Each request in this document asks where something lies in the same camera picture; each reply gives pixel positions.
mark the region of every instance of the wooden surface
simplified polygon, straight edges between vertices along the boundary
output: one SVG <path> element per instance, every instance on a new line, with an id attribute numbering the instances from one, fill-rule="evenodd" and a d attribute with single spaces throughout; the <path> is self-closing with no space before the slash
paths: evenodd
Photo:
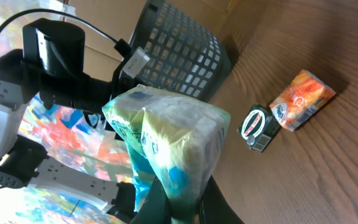
<path id="1" fill-rule="evenodd" d="M 211 102 L 232 115 L 214 177 L 245 223 L 358 223 L 358 1 L 239 0 L 219 35 L 235 62 Z M 306 69 L 337 97 L 259 153 L 236 129 Z"/>

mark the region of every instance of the bundle of plastic bags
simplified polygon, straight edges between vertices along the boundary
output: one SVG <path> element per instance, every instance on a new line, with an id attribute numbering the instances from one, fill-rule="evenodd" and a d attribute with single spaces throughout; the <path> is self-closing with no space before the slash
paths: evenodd
<path id="1" fill-rule="evenodd" d="M 185 220 L 194 215 L 223 148 L 230 114 L 194 98 L 145 86 L 116 97 L 103 113 L 127 144 L 135 210 L 157 176 L 172 217 Z"/>

